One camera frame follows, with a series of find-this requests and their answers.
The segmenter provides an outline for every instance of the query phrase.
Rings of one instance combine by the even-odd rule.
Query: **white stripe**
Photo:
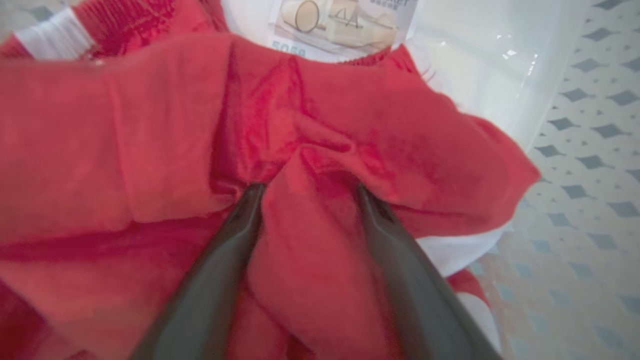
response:
[[[77,59],[95,43],[71,8],[38,25],[18,30],[15,36],[39,60]]]
[[[426,236],[418,238],[418,245],[436,266],[440,275],[447,277],[471,265],[486,254],[511,226],[503,226],[475,235]]]
[[[486,336],[489,343],[493,345],[493,348],[502,354],[502,347],[500,346],[500,334],[498,333],[498,327],[495,324],[495,319],[491,314],[489,307],[475,295],[469,293],[457,293],[458,299],[465,306],[467,312],[476,321],[476,324]]]

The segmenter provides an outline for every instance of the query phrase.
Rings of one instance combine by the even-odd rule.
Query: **patterned floor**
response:
[[[65,3],[0,0],[0,38]],[[564,76],[529,154],[543,179],[471,269],[506,359],[638,360],[640,0],[594,0]]]

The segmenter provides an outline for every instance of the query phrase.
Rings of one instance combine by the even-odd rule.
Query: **label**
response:
[[[275,0],[269,46],[318,61],[377,53],[413,36],[424,0]]]

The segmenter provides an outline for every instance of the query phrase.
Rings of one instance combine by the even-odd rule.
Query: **red cloth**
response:
[[[219,0],[85,0],[72,9],[95,42],[88,58],[131,53],[183,33],[228,31]],[[14,35],[0,44],[0,58],[30,56]]]
[[[355,186],[416,237],[457,235],[503,224],[539,174],[404,48],[363,62],[214,33],[102,65],[0,61],[0,358],[126,358],[267,183],[229,358],[398,359]]]

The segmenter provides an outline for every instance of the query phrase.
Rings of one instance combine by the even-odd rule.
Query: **number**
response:
[[[307,55],[307,52],[304,49],[299,48],[297,46],[289,47],[289,45],[281,44],[279,41],[274,41],[271,44],[271,47],[273,49],[276,49],[276,50],[279,50],[279,51],[283,51],[285,53],[291,53],[291,54],[294,54],[294,55],[302,56],[303,58],[305,57],[305,55]]]

